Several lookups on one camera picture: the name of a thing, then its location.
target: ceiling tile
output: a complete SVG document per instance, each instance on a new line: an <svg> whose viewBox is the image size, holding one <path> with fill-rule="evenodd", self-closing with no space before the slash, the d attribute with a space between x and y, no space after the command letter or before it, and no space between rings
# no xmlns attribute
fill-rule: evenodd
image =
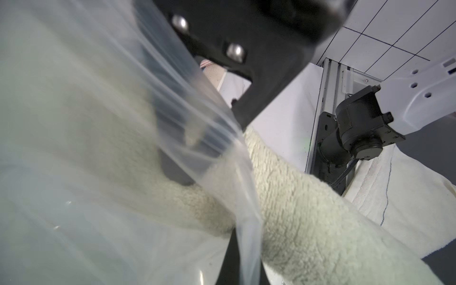
<svg viewBox="0 0 456 285"><path fill-rule="evenodd" d="M311 59L311 63L313 63L313 64L317 64L318 63L318 61L320 60L321 56L325 52L326 48L328 47L329 43L332 41L334 36L335 36L335 34L332 34L330 37L328 37L325 41L323 41L321 44L319 44L315 48L315 53L314 53L314 56Z"/></svg>
<svg viewBox="0 0 456 285"><path fill-rule="evenodd" d="M389 78L397 78L397 77L406 77L411 75L411 72L416 68L420 68L423 65L428 64L429 61L420 58L418 56L412 57L409 61L407 61L403 66L399 67L396 72L391 74Z"/></svg>
<svg viewBox="0 0 456 285"><path fill-rule="evenodd" d="M366 73L375 78L385 80L404 63L413 57L413 54L391 47Z"/></svg>
<svg viewBox="0 0 456 285"><path fill-rule="evenodd" d="M366 72L366 70L379 59L390 46L368 36L361 35L350 48L340 63L354 69Z"/></svg>
<svg viewBox="0 0 456 285"><path fill-rule="evenodd" d="M394 45L416 54L456 21L456 1L439 0Z"/></svg>
<svg viewBox="0 0 456 285"><path fill-rule="evenodd" d="M339 62L360 35L360 33L347 28L340 28L317 65L324 61L326 57Z"/></svg>
<svg viewBox="0 0 456 285"><path fill-rule="evenodd" d="M456 50L456 23L440 34L429 45L418 53L420 57L429 60L438 59L441 56Z"/></svg>
<svg viewBox="0 0 456 285"><path fill-rule="evenodd" d="M434 3L435 0L389 0L364 34L393 45Z"/></svg>
<svg viewBox="0 0 456 285"><path fill-rule="evenodd" d="M362 33L386 0L358 0L344 26Z"/></svg>

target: bolt head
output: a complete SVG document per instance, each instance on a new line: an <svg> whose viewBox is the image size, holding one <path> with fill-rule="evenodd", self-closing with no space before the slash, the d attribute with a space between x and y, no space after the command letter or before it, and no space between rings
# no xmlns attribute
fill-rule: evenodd
<svg viewBox="0 0 456 285"><path fill-rule="evenodd" d="M185 20L184 17L180 15L173 15L173 17L171 18L171 24L179 32L184 34L188 33L189 26L187 20Z"/></svg>
<svg viewBox="0 0 456 285"><path fill-rule="evenodd" d="M227 57L231 58L235 62L243 63L245 58L245 50L242 46L231 43L227 49Z"/></svg>

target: white sherpa fleece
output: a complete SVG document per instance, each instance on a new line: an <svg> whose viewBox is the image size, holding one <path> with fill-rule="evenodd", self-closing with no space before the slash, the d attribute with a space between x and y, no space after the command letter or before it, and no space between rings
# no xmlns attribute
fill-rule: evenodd
<svg viewBox="0 0 456 285"><path fill-rule="evenodd" d="M228 211L199 186L169 181L155 145L93 98L93 84L104 84L153 121L151 109L130 96L144 92L137 82L107 76L114 72L108 67L90 69L45 26L12 11L0 21L0 38L1 148L46 153L74 167L74 173L83 169L122 185L127 189L122 194L102 191L162 223L214 235L231 231ZM75 62L87 68L92 83ZM294 285L440 284L408 248L328 185L285 163L252 130L245 139L264 216L263 260L286 280ZM162 208L161 215L154 207Z"/></svg>

